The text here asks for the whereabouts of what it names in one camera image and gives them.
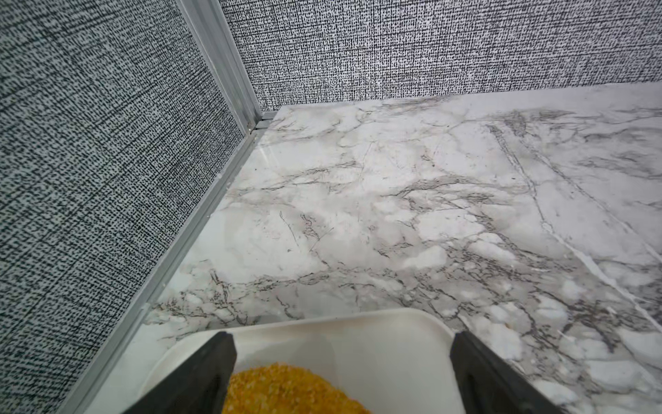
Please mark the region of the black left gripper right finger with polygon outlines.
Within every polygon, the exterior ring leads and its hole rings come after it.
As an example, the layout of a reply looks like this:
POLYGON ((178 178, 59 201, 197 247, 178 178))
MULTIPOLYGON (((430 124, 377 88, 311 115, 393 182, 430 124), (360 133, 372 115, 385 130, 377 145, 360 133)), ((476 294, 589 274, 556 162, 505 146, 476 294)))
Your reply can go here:
POLYGON ((469 331, 455 335, 450 360, 467 414, 562 414, 469 331))

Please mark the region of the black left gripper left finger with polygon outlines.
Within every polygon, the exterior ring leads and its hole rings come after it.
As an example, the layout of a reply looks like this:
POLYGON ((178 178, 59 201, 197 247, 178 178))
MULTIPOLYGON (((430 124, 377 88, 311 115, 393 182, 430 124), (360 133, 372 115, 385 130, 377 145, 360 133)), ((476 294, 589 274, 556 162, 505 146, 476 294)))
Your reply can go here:
POLYGON ((124 413, 220 413, 236 358, 233 336, 217 333, 124 413))

